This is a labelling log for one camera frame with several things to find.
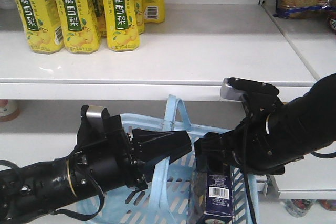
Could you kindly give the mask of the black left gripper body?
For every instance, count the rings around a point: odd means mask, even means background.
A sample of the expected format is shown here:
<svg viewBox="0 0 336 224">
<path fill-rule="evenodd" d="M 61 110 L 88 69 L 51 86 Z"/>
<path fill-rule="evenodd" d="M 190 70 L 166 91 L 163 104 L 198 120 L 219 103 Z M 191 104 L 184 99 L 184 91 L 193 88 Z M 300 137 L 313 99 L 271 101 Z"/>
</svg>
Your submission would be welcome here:
<svg viewBox="0 0 336 224">
<path fill-rule="evenodd" d="M 79 198 L 123 186 L 135 191 L 148 187 L 141 159 L 118 115 L 100 118 L 98 123 L 83 116 L 77 144 L 67 160 L 71 185 Z"/>
</svg>

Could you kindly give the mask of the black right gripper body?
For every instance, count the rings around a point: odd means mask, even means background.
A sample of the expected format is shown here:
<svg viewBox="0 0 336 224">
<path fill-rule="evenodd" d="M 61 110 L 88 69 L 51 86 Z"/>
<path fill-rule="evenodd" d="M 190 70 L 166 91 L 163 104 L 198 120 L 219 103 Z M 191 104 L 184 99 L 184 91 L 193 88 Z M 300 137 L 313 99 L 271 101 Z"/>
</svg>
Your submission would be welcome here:
<svg viewBox="0 0 336 224">
<path fill-rule="evenodd" d="M 246 117 L 229 134 L 233 161 L 255 175 L 282 175 L 286 165 L 286 127 L 277 96 L 243 95 Z"/>
</svg>

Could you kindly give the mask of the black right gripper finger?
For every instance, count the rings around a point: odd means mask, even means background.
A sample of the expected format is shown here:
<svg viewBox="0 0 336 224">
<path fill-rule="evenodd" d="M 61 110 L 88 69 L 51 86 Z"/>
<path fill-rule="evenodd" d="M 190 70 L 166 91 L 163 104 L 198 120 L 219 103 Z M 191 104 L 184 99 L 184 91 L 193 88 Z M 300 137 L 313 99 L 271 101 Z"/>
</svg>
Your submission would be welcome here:
<svg viewBox="0 0 336 224">
<path fill-rule="evenodd" d="M 228 132 L 222 134 L 215 132 L 206 133 L 194 142 L 195 155 L 225 156 L 229 150 L 228 137 Z"/>
<path fill-rule="evenodd" d="M 199 173 L 224 174 L 230 171 L 230 165 L 219 154 L 197 154 L 196 170 Z"/>
</svg>

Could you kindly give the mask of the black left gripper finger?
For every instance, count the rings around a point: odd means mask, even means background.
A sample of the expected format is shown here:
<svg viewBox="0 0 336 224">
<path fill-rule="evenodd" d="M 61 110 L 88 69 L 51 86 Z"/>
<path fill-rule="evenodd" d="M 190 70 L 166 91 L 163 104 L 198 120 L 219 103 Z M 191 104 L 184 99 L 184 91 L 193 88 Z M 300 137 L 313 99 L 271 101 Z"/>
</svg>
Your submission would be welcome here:
<svg viewBox="0 0 336 224">
<path fill-rule="evenodd" d="M 133 146 L 139 156 L 183 156 L 192 150 L 187 131 L 134 129 Z"/>
<path fill-rule="evenodd" d="M 153 180 L 155 166 L 168 158 L 169 165 L 191 150 L 139 150 L 136 152 L 136 183 L 147 184 Z"/>
</svg>

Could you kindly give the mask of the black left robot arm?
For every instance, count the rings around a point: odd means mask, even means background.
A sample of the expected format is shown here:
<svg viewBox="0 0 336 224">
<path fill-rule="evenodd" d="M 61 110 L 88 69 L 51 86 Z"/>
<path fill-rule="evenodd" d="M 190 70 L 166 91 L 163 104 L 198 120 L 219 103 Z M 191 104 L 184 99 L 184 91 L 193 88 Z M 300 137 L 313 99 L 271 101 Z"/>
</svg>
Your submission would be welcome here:
<svg viewBox="0 0 336 224">
<path fill-rule="evenodd" d="M 95 214 L 80 214 L 67 205 L 98 196 L 104 207 L 105 193 L 126 186 L 147 189 L 154 168 L 191 151 L 185 130 L 147 131 L 128 134 L 119 116 L 94 123 L 82 118 L 73 151 L 62 158 L 19 167 L 1 161 L 1 223 L 29 223 L 41 216 L 63 214 L 87 221 Z"/>
</svg>

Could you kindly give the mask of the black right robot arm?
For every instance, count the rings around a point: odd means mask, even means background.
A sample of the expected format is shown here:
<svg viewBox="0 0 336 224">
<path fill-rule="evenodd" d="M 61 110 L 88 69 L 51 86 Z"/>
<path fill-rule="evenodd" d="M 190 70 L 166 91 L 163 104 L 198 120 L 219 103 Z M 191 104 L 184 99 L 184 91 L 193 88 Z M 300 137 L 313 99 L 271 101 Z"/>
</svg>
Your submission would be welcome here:
<svg viewBox="0 0 336 224">
<path fill-rule="evenodd" d="M 225 78 L 221 97 L 240 101 L 246 116 L 231 131 L 209 132 L 194 143 L 198 172 L 232 165 L 243 173 L 281 175 L 285 165 L 335 141 L 335 75 L 283 103 L 272 84 Z"/>
</svg>

